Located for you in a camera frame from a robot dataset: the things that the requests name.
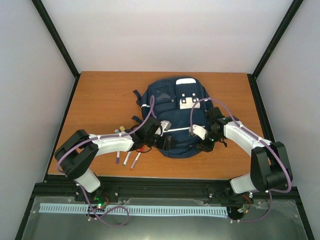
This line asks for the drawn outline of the navy blue backpack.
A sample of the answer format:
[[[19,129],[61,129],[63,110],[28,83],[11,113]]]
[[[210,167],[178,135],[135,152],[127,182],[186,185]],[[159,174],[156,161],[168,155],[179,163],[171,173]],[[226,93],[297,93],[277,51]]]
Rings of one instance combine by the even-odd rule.
[[[209,97],[200,81],[189,76],[171,77],[157,80],[150,84],[144,94],[133,91],[136,103],[141,108],[145,119],[150,110],[150,98],[154,96],[153,114],[160,121],[168,121],[171,126],[164,131],[176,141],[176,146],[159,152],[171,159],[191,158],[201,151],[197,149],[201,138],[189,134],[191,124],[209,127],[206,113],[213,108],[209,100],[197,102]]]

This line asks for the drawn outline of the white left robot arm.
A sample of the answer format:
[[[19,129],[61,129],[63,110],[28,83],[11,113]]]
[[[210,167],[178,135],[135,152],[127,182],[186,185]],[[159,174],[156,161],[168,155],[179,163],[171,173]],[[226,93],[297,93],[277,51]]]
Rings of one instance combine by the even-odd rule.
[[[103,198],[104,188],[90,170],[94,158],[113,152],[137,151],[144,146],[170,150],[177,145],[172,136],[165,134],[170,127],[169,121],[159,121],[151,116],[140,125],[119,133],[94,135],[83,129],[77,130],[54,153],[57,170],[82,186],[92,201],[99,201]]]

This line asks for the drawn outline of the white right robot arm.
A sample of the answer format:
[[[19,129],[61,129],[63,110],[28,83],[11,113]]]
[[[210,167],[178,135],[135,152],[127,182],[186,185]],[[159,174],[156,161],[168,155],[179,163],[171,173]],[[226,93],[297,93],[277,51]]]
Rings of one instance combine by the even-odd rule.
[[[189,132],[201,139],[198,148],[211,152],[214,144],[226,139],[236,143],[250,157],[250,172],[229,181],[234,194],[245,192],[288,193],[292,189],[292,172],[286,147],[260,137],[233,115],[222,115],[218,107],[206,113],[209,126],[191,123]]]

